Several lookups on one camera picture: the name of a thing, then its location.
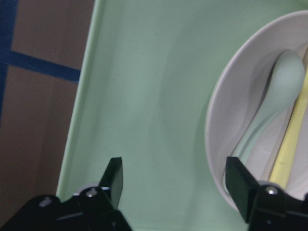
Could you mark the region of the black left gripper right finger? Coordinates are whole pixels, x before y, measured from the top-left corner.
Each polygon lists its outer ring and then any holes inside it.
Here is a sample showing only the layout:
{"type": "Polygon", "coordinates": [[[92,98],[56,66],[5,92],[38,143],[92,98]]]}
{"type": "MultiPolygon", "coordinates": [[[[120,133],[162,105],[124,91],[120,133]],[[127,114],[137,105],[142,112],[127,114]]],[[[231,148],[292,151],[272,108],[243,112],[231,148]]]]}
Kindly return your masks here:
{"type": "Polygon", "coordinates": [[[250,220],[259,183],[237,157],[227,157],[225,182],[245,223],[250,220]]]}

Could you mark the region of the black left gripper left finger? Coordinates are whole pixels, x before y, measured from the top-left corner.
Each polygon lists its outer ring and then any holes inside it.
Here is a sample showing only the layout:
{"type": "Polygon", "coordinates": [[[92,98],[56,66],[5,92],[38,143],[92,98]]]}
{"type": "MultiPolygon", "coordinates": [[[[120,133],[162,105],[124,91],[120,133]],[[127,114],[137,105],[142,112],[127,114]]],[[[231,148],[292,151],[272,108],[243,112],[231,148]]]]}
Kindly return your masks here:
{"type": "Polygon", "coordinates": [[[118,209],[123,190],[123,164],[121,157],[111,158],[98,184],[113,208],[118,209]]]}

